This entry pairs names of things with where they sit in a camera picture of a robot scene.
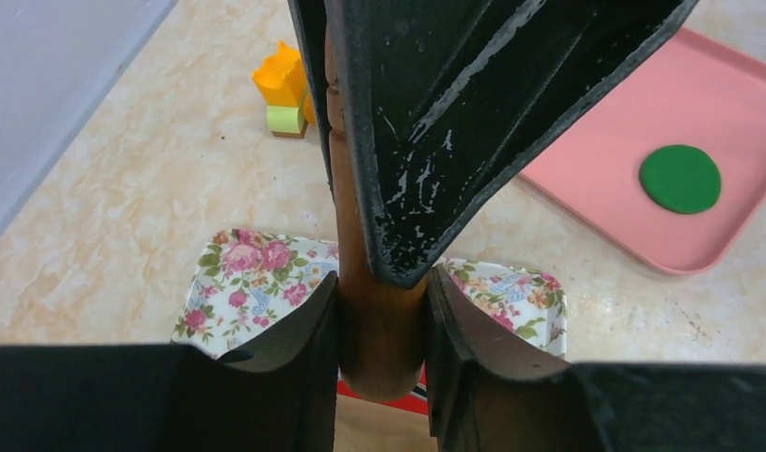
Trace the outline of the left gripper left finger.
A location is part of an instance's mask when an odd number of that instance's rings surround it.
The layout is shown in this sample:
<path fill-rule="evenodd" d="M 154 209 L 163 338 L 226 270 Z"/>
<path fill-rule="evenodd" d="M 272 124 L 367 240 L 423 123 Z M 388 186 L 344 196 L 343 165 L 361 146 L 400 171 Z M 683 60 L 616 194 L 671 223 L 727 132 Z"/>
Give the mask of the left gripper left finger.
<path fill-rule="evenodd" d="M 182 344 L 0 346 L 0 451 L 331 450 L 336 282 L 218 359 Z"/>

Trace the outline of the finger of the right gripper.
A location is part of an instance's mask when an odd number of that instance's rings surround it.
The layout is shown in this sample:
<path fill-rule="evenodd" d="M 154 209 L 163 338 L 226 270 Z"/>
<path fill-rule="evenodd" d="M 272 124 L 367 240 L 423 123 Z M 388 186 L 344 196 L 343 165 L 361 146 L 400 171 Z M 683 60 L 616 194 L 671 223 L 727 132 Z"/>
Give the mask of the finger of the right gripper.
<path fill-rule="evenodd" d="M 288 0 L 294 31 L 308 79 L 316 115 L 318 137 L 328 181 L 333 180 L 329 147 L 331 126 L 328 121 L 325 76 L 326 14 L 322 0 Z"/>
<path fill-rule="evenodd" d="M 692 1 L 329 1 L 367 265 L 416 284 Z"/>

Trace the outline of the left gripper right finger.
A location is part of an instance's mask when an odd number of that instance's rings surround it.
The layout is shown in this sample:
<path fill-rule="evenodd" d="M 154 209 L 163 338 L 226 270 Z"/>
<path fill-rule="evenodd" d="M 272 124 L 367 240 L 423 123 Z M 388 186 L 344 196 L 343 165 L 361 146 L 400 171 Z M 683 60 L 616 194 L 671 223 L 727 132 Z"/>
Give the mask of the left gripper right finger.
<path fill-rule="evenodd" d="M 426 379 L 442 451 L 766 451 L 766 365 L 568 363 L 430 273 Z"/>

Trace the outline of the wooden rolling pin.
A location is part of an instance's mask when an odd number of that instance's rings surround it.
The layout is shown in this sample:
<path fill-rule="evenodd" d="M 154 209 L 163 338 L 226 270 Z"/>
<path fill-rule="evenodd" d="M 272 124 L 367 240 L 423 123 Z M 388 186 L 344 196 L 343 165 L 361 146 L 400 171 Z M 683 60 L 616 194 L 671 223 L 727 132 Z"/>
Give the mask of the wooden rolling pin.
<path fill-rule="evenodd" d="M 338 239 L 340 372 L 364 400 L 397 399 L 418 383 L 423 368 L 427 283 L 400 288 L 379 280 L 369 269 L 330 36 L 325 38 L 325 76 Z"/>

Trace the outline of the red dough piece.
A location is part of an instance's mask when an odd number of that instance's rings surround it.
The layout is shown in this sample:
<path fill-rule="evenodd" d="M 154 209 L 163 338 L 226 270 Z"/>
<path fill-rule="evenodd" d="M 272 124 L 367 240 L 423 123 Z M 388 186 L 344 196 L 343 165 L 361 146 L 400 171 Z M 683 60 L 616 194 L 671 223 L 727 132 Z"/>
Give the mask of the red dough piece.
<path fill-rule="evenodd" d="M 337 393 L 343 396 L 349 396 L 356 399 L 362 399 L 357 395 L 345 382 L 340 371 L 337 372 Z M 378 405 L 384 405 L 390 408 L 412 412 L 420 415 L 428 415 L 428 393 L 427 393 L 427 375 L 425 368 L 421 369 L 421 375 L 418 383 L 412 388 L 412 390 L 402 397 L 397 399 L 370 399 L 370 402 Z"/>

